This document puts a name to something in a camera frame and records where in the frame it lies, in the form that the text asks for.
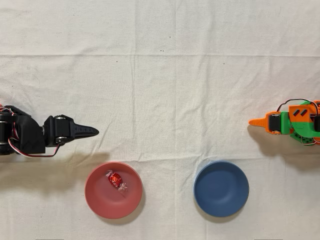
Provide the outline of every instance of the red bowl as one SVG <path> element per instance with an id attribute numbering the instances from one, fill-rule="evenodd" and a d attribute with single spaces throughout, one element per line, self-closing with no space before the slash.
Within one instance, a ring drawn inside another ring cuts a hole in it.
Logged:
<path id="1" fill-rule="evenodd" d="M 118 173 L 127 185 L 119 192 L 106 177 L 108 170 Z M 94 169 L 85 182 L 85 200 L 91 210 L 106 219 L 120 219 L 132 213 L 142 198 L 142 182 L 138 173 L 122 162 L 107 162 Z"/>

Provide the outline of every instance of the black plastic part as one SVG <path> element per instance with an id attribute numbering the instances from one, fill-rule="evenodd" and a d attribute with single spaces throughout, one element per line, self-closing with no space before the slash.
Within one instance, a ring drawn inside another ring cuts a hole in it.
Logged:
<path id="1" fill-rule="evenodd" d="M 304 109 L 304 110 L 300 113 L 300 115 L 301 115 L 301 116 L 304 116 L 304 115 L 306 115 L 307 112 L 308 112 L 308 110 L 307 110 L 307 109 Z"/>
<path id="2" fill-rule="evenodd" d="M 320 132 L 320 115 L 314 116 L 314 130 Z"/>
<path id="3" fill-rule="evenodd" d="M 43 136 L 44 136 L 44 141 L 45 145 L 47 147 L 55 147 L 57 146 L 55 144 L 55 119 L 53 116 L 49 116 L 47 120 L 45 120 L 44 125 L 43 125 Z"/>
<path id="4" fill-rule="evenodd" d="M 0 114 L 0 155 L 14 153 L 14 150 L 8 143 L 8 138 L 12 131 L 12 123 L 8 123 L 8 121 L 10 121 L 11 118 L 12 116 L 9 112 L 1 112 Z"/>
<path id="5" fill-rule="evenodd" d="M 297 116 L 300 113 L 300 110 L 295 110 L 295 112 L 293 113 L 293 116 Z"/>
<path id="6" fill-rule="evenodd" d="M 43 129 L 47 147 L 56 147 L 75 139 L 89 138 L 99 134 L 97 129 L 75 124 L 71 117 L 65 115 L 50 116 L 44 122 Z"/>
<path id="7" fill-rule="evenodd" d="M 29 116 L 21 115 L 16 120 L 20 138 L 17 148 L 26 154 L 44 154 L 46 143 L 38 123 Z"/>
<path id="8" fill-rule="evenodd" d="M 272 114 L 269 116 L 269 130 L 272 132 L 281 132 L 281 114 Z"/>
<path id="9" fill-rule="evenodd" d="M 24 111 L 21 111 L 19 108 L 15 107 L 15 106 L 4 106 L 5 108 L 10 108 L 12 112 L 14 112 L 15 114 L 17 114 L 18 116 L 28 116 L 29 118 L 31 118 L 31 115 L 25 113 Z"/>

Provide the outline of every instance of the orange plastic part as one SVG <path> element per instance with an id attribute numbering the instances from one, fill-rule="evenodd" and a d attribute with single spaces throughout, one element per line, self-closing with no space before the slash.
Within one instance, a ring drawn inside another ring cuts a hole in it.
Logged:
<path id="1" fill-rule="evenodd" d="M 255 118 L 255 119 L 249 120 L 249 124 L 252 126 L 263 127 L 265 129 L 265 131 L 270 134 L 275 134 L 275 135 L 281 134 L 280 131 L 270 131 L 269 130 L 269 116 L 272 114 L 280 114 L 280 113 L 281 113 L 280 111 L 268 112 L 265 114 L 265 117 L 263 117 L 263 118 Z"/>
<path id="2" fill-rule="evenodd" d="M 314 137 L 313 139 L 316 141 L 316 144 L 320 145 L 320 137 Z"/>
<path id="3" fill-rule="evenodd" d="M 291 122 L 312 123 L 310 114 L 315 114 L 316 108 L 313 104 L 289 106 L 289 118 Z"/>

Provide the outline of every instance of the candy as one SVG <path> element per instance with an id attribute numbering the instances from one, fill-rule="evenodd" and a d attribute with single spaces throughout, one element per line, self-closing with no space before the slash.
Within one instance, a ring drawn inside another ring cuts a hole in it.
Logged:
<path id="1" fill-rule="evenodd" d="M 122 181 L 122 178 L 118 173 L 113 172 L 112 170 L 109 170 L 109 172 L 106 174 L 106 176 L 108 177 L 109 182 L 114 187 L 118 188 L 119 192 L 127 191 L 127 184 L 125 184 Z"/>

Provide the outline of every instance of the table surface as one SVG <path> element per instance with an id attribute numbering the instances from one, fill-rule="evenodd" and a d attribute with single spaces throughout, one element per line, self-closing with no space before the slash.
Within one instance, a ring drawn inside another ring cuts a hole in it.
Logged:
<path id="1" fill-rule="evenodd" d="M 287 99 L 320 99 L 319 11 L 317 0 L 2 0 L 0 102 L 100 134 L 54 158 L 0 158 L 0 239 L 319 239 L 320 147 L 248 127 Z M 197 171 L 221 159 L 250 184 L 227 218 L 193 198 Z M 107 161 L 143 182 L 123 219 L 84 198 Z"/>

